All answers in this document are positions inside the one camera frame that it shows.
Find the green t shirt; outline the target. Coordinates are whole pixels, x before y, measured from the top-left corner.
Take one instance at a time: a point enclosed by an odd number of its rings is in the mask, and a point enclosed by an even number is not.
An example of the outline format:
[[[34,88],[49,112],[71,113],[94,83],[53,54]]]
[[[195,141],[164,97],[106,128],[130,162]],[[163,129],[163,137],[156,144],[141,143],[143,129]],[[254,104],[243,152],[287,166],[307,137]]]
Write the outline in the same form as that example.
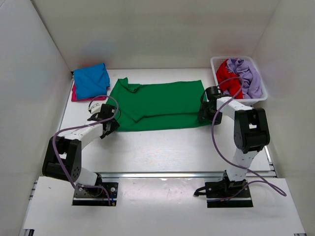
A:
[[[107,104],[118,106],[120,132],[195,128],[210,125],[198,121],[204,92],[200,80],[165,84],[130,84],[118,79]]]

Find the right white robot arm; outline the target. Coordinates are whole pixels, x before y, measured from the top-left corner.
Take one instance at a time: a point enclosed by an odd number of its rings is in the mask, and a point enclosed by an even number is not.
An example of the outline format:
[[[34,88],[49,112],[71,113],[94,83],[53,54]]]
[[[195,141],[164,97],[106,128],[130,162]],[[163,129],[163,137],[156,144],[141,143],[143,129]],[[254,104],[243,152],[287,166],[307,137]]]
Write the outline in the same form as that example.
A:
[[[225,157],[229,164],[219,180],[209,182],[206,193],[220,193],[232,197],[245,187],[246,174],[254,158],[270,142],[266,113],[263,108],[255,109],[246,106],[228,95],[223,95],[215,86],[205,89],[200,98],[198,121],[210,121],[211,135],[214,137],[214,126],[221,124],[222,116],[233,119],[233,140],[236,151],[233,160]]]

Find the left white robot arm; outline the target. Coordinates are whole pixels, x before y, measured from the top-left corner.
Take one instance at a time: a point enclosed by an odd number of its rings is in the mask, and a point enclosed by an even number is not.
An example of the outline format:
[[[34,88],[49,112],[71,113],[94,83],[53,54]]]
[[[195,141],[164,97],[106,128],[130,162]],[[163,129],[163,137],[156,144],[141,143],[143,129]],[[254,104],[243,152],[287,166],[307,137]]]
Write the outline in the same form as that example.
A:
[[[91,112],[88,122],[65,136],[51,137],[42,166],[42,174],[73,183],[74,187],[97,197],[108,191],[103,187],[101,174],[82,167],[82,150],[95,139],[103,139],[120,125],[115,116],[119,109],[102,104]]]

